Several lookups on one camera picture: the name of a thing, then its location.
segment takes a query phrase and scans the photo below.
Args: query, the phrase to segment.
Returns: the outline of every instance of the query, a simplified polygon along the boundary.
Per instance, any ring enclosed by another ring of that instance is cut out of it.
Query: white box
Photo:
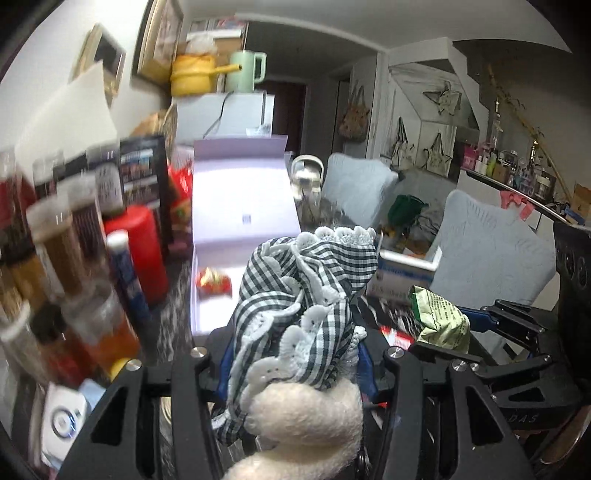
[[[378,244],[378,269],[369,280],[367,295],[410,304],[408,292],[414,285],[431,286],[441,260],[441,249],[437,247],[433,260],[427,261],[381,248],[382,238]]]
[[[246,264],[270,238],[300,233],[285,170],[287,137],[212,138],[195,142],[191,332],[195,339],[228,323]],[[199,268],[230,276],[232,296],[200,299]]]

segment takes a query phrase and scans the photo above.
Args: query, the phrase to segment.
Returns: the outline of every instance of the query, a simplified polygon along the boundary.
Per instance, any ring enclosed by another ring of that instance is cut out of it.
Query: hanging bag
[[[443,143],[441,141],[441,132],[435,137],[431,148],[425,148],[427,162],[424,168],[428,171],[447,178],[449,167],[452,164],[452,158],[443,152]]]
[[[367,138],[369,128],[369,108],[365,106],[363,85],[357,88],[355,83],[345,116],[339,125],[339,135],[353,142],[362,142]]]
[[[398,117],[398,130],[396,132],[396,141],[392,146],[392,167],[396,170],[406,170],[414,165],[413,160],[414,145],[408,145],[408,137],[404,128],[402,117]]]

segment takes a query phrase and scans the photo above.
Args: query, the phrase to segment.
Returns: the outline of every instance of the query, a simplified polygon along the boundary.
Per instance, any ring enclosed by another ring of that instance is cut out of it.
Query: perfume bottle
[[[501,128],[501,113],[499,112],[499,108],[501,103],[499,99],[495,100],[495,119],[492,122],[491,127],[491,136],[489,138],[489,145],[491,149],[498,148],[499,137],[501,136],[501,132],[503,129]]]

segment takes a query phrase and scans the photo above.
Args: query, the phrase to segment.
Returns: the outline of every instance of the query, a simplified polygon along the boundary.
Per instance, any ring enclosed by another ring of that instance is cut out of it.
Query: white refrigerator
[[[208,93],[177,97],[177,145],[193,146],[207,134],[211,137],[271,134],[275,96],[266,92]]]

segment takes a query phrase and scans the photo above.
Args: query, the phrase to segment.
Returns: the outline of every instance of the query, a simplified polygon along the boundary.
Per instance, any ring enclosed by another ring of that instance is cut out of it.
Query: star decoration
[[[437,105],[439,115],[447,112],[454,115],[459,109],[462,102],[462,93],[452,90],[452,86],[448,81],[444,81],[444,88],[441,91],[423,92],[423,95]]]

